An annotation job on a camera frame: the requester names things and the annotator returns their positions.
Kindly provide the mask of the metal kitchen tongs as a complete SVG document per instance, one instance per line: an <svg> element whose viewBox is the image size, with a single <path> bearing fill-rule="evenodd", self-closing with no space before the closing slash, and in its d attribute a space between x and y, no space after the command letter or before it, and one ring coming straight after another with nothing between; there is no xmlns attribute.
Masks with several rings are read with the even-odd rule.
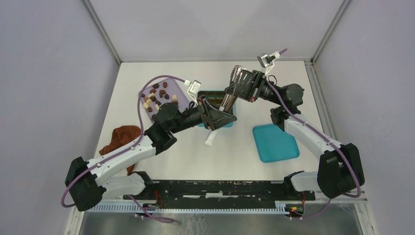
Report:
<svg viewBox="0 0 415 235"><path fill-rule="evenodd" d="M219 111L228 113L252 78L253 75L250 71L246 70L243 66L236 65L231 72L229 86L231 92L226 92L223 101L219 106Z"/></svg>

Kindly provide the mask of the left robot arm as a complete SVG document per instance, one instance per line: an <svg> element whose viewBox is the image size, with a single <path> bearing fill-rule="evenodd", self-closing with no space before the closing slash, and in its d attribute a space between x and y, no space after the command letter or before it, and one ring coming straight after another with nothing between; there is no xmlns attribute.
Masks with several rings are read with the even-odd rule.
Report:
<svg viewBox="0 0 415 235"><path fill-rule="evenodd" d="M65 208L76 207L87 211L104 197L132 194L149 199L154 193L151 183L139 174L117 177L116 174L144 159L154 157L177 142L175 133L203 124L215 131L235 122L237 117L212 105L205 96L197 99L197 105L181 112L173 103L163 104L153 115L153 124L128 144L98 159L74 159L65 178L66 189L61 198Z"/></svg>

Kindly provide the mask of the teal chocolate box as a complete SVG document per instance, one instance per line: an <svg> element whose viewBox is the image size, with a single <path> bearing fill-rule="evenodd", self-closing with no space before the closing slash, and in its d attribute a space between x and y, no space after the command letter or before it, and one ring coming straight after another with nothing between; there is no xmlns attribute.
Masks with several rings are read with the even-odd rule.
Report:
<svg viewBox="0 0 415 235"><path fill-rule="evenodd" d="M213 104L214 106L216 106L217 108L220 107L220 105L222 104L222 101L225 97L226 93L224 91L199 91L197 93L197 97L201 97L201 96L205 96L208 101ZM230 110L230 114L234 115L236 114L236 104L235 106L232 107L232 109ZM233 127L233 122L229 123L227 125L224 126L224 128L231 128Z"/></svg>

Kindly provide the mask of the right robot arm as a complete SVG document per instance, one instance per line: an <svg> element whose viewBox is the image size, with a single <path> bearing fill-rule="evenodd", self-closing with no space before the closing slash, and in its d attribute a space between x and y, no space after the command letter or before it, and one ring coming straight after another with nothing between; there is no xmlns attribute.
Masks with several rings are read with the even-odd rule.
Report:
<svg viewBox="0 0 415 235"><path fill-rule="evenodd" d="M258 98L277 104L270 110L274 125L293 136L318 159L316 172L299 171L285 177L283 195L297 199L303 191L321 192L327 198L340 195L358 198L365 183L360 153L356 145L343 144L318 130L298 109L304 89L299 84L279 87L260 71L235 68L230 85L238 98L254 102Z"/></svg>

